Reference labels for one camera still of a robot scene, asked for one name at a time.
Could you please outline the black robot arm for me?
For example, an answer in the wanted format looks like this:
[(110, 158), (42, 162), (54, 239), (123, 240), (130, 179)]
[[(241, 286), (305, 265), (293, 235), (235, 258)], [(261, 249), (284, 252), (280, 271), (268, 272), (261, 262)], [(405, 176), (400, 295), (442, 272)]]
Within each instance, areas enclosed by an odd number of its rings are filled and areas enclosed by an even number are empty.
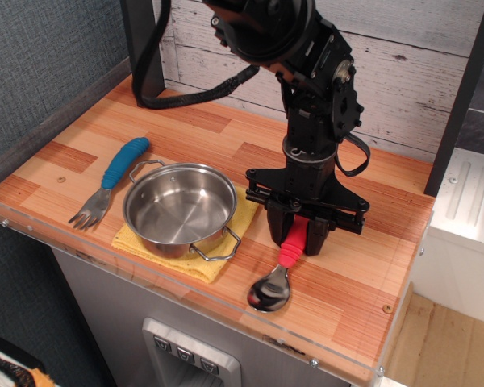
[(338, 147), (368, 152), (353, 134), (362, 105), (351, 48), (312, 1), (210, 1), (220, 43), (273, 73), (282, 90), (287, 133), (282, 169), (249, 169), (247, 198), (262, 204), (272, 240), (282, 243), (295, 216), (308, 221), (305, 253), (317, 255), (330, 231), (360, 233), (369, 203), (342, 186)]

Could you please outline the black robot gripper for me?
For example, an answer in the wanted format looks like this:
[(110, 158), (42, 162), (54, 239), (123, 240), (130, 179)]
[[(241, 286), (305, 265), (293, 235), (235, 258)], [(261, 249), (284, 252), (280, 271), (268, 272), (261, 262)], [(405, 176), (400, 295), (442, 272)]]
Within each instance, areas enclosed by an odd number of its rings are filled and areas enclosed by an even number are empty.
[(335, 153), (310, 159), (301, 152), (286, 154), (282, 169), (248, 169), (247, 198), (267, 210), (271, 239), (281, 246), (299, 216), (308, 220), (304, 252), (319, 254), (329, 231), (362, 233), (369, 203), (346, 189), (335, 174)]

